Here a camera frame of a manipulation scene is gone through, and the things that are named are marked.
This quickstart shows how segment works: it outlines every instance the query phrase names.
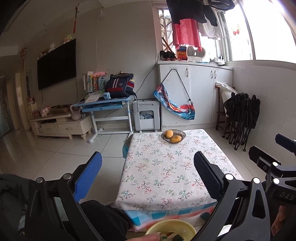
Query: wooden chair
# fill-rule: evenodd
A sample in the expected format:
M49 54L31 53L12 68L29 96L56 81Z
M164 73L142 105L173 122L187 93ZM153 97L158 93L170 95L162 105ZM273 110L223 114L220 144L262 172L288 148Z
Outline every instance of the wooden chair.
M228 116L226 116L226 113L224 111L224 108L223 108L223 111L220 110L220 100L222 99L221 97L221 92L220 92L220 87L217 87L216 88L218 89L218 111L217 111L217 123L216 123L216 130L218 130L219 127L221 127L224 131L223 131L223 134L222 134L222 138L225 137L226 134L229 134L230 131L227 131L227 129L230 127L230 124L231 124L231 118L229 118Z

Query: desk leg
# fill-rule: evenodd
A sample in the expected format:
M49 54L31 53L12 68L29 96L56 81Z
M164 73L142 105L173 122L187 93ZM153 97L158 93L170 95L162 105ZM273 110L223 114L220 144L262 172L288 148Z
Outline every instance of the desk leg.
M128 122L130 124L130 133L128 136L130 136L131 134L133 134L133 127L131 126L131 112L130 112L130 109L129 109L129 103L128 104Z
M92 123L93 123L93 127L94 127L94 132L95 134L89 139L89 143L93 143L94 142L94 139L96 138L96 136L98 135L98 133L100 131L102 131L103 129L101 128L99 131L98 131L98 128L96 127L96 121L94 119L94 112L91 111L91 120L92 120Z

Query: hand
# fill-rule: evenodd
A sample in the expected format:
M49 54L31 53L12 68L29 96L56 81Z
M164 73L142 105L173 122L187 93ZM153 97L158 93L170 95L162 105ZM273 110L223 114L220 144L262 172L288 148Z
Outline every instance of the hand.
M279 213L276 216L274 223L271 226L271 233L273 236L277 234L277 232L281 229L284 223L284 219L286 218L286 207L280 206Z
M159 241L160 240L160 232L148 234L140 238L128 239L127 241Z

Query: white sneaker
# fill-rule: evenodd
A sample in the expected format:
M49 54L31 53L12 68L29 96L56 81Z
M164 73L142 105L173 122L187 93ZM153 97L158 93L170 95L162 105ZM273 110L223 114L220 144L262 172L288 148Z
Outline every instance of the white sneaker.
M220 58L210 59L211 64L225 65L225 60Z

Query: backpack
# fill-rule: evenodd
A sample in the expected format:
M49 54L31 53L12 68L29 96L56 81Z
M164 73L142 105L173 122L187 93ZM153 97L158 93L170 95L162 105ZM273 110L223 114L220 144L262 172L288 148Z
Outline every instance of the backpack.
M109 92L111 98L124 98L133 94L134 86L133 74L111 74L110 80L106 83L105 92Z

